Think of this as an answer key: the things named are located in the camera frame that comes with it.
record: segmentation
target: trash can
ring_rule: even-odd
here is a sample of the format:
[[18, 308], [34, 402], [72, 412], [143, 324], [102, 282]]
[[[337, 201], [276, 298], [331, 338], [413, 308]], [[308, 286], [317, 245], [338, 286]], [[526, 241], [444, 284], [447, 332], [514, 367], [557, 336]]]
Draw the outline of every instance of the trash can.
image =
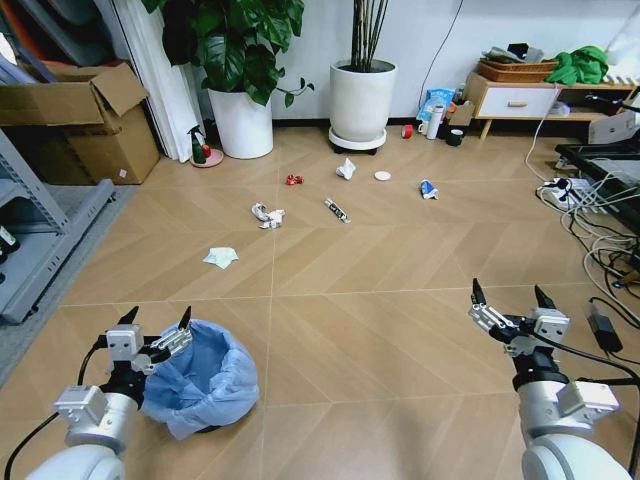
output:
[[142, 413], [166, 423], [178, 440], [238, 421], [260, 395], [256, 365], [228, 330], [202, 320], [190, 328], [191, 344], [147, 378], [142, 404]]

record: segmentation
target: wooden cabinet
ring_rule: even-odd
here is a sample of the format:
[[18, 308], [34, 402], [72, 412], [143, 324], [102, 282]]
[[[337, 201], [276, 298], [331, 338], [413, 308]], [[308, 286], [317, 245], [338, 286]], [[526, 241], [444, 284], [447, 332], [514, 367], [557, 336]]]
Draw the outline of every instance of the wooden cabinet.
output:
[[480, 136], [489, 133], [493, 120], [542, 120], [556, 100], [571, 105], [571, 113], [563, 117], [548, 115], [547, 120], [591, 122], [607, 117], [598, 112], [584, 99], [589, 92], [597, 91], [607, 98], [628, 98], [635, 90], [633, 85], [576, 84], [554, 85], [551, 83], [499, 83], [487, 80], [473, 72], [467, 79], [464, 91], [466, 100], [476, 105], [474, 118], [484, 119], [485, 125]]

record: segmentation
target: green cloth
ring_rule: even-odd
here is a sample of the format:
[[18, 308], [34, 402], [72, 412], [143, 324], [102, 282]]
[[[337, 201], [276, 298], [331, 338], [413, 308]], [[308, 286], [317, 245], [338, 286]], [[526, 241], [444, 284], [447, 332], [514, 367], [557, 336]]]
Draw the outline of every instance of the green cloth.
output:
[[549, 83], [601, 83], [609, 70], [607, 54], [598, 47], [582, 47], [569, 54], [561, 52], [556, 56], [558, 65], [551, 75], [544, 79]]

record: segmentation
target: white cup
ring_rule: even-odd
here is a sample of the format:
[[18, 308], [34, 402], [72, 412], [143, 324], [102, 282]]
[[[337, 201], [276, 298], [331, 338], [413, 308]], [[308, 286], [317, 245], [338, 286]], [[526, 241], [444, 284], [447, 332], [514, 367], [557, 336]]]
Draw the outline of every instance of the white cup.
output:
[[428, 128], [429, 128], [429, 122], [422, 122], [420, 125], [418, 125], [418, 133], [421, 133], [426, 136]]

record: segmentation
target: wicker basket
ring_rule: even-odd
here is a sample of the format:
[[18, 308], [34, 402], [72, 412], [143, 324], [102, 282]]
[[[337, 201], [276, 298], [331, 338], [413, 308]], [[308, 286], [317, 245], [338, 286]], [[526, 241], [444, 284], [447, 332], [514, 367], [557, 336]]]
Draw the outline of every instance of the wicker basket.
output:
[[476, 68], [476, 71], [483, 77], [493, 82], [504, 83], [539, 83], [547, 78], [552, 70], [546, 72], [503, 71], [490, 67], [484, 62], [478, 62]]
[[501, 72], [553, 72], [553, 69], [556, 67], [558, 62], [550, 61], [550, 62], [542, 62], [542, 63], [499, 63], [492, 62], [491, 60], [487, 60], [486, 58], [481, 58], [480, 62], [485, 65], [490, 66], [496, 70], [500, 70]]

